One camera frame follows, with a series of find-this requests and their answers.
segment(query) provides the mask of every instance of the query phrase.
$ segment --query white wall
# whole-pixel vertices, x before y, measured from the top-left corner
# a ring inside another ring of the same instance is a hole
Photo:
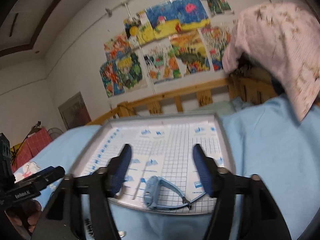
[[[111,18],[104,17],[97,21],[104,13],[105,8],[113,8],[122,0],[91,0],[57,36],[45,56],[46,73],[48,74],[49,91],[53,103],[57,108],[70,97],[81,91],[84,102],[91,119],[95,119],[110,109],[110,104],[115,107],[122,101],[133,101],[153,94],[151,83],[147,78],[147,71],[138,50],[140,62],[148,81],[148,87],[124,95],[108,98],[99,74],[99,68],[105,62],[103,43],[124,28],[123,20],[128,17],[125,7],[120,6],[113,11]],[[147,8],[164,0],[131,0],[128,7],[131,14]],[[227,0],[235,11],[235,15],[225,14],[211,18],[212,24],[220,25],[221,22],[232,23],[239,12],[249,6],[268,2],[268,0]],[[157,93],[197,84],[224,77],[223,71],[215,73],[198,73],[181,80],[165,82],[155,85]],[[214,96],[214,100],[228,99],[226,90]],[[174,112],[175,107],[167,102],[165,112]],[[197,105],[195,99],[184,103],[185,110],[191,110]]]
[[[13,146],[38,121],[47,129],[61,128],[49,94],[44,61],[0,69],[0,132]]]

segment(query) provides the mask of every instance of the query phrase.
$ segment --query wooden headboard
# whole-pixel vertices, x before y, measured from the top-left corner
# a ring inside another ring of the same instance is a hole
[[[240,96],[243,101],[261,104],[270,98],[276,97],[271,84],[247,77],[230,76],[228,78],[212,80],[206,83],[184,87],[157,95],[149,96],[132,102],[122,102],[115,109],[101,115],[97,119],[89,122],[87,125],[103,124],[110,118],[136,115],[135,108],[146,106],[150,114],[161,114],[161,101],[173,98],[178,112],[183,112],[180,96],[196,94],[199,106],[205,106],[213,103],[211,90],[228,86],[230,99]]]

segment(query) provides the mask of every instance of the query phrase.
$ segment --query blue bedsheet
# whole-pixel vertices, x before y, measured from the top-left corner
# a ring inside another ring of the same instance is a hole
[[[285,96],[222,117],[238,175],[259,174],[271,191],[297,239],[320,207],[320,108],[313,106],[302,124]],[[32,162],[40,169],[61,165],[66,172],[99,126],[69,130],[42,150]],[[38,198],[44,206],[55,185]],[[231,239],[240,210],[236,206]],[[119,230],[130,239],[201,239],[209,215],[164,216],[111,205]]]

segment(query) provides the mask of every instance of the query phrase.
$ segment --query fan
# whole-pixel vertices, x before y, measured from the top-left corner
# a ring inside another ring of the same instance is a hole
[[[51,137],[52,141],[58,138],[60,135],[63,134],[59,128],[51,128],[48,130],[49,136]]]

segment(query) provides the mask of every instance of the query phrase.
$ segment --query human hand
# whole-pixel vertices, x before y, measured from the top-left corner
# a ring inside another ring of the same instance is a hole
[[[28,224],[29,224],[29,232],[33,232],[36,227],[36,224],[39,220],[41,215],[41,205],[36,200],[29,200],[22,204],[22,208],[26,216],[28,217]],[[16,228],[21,236],[24,237],[23,231],[21,230],[22,221],[18,217],[18,215],[14,212],[14,209],[9,208],[5,211],[7,217],[9,218],[12,225]]]

